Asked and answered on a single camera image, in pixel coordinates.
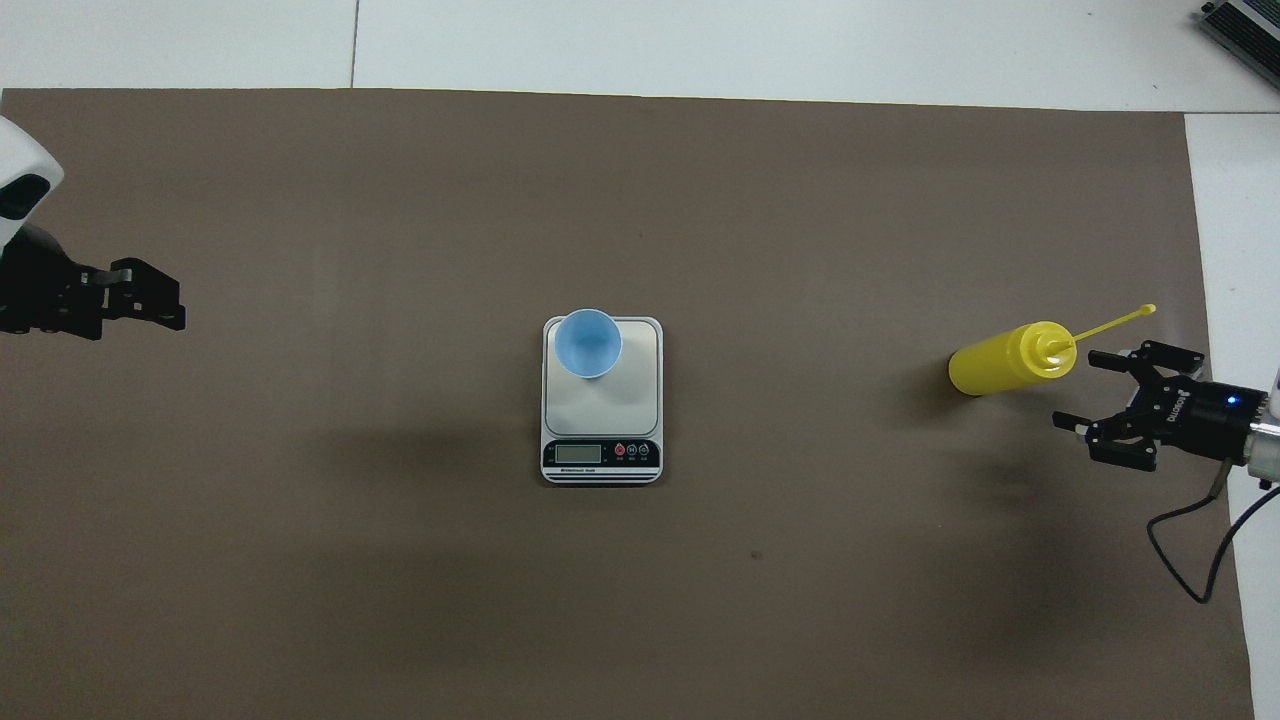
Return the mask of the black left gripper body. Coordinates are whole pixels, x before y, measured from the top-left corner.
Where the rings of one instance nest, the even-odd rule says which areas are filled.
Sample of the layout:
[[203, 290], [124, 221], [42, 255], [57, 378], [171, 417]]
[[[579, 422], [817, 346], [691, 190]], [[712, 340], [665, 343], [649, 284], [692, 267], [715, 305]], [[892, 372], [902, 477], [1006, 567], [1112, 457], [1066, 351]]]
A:
[[101, 340], [105, 300], [101, 273], [72, 260], [49, 232], [23, 225], [3, 250], [1, 331]]

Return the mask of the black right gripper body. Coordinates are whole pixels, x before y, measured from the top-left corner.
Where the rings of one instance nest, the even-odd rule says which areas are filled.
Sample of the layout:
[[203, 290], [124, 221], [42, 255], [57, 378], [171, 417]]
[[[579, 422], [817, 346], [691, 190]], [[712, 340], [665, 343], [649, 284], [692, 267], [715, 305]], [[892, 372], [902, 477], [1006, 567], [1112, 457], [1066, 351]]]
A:
[[1147, 437], [1188, 454], [1243, 465], [1265, 392], [1189, 375], [1140, 386], [1129, 402], [1130, 424]]

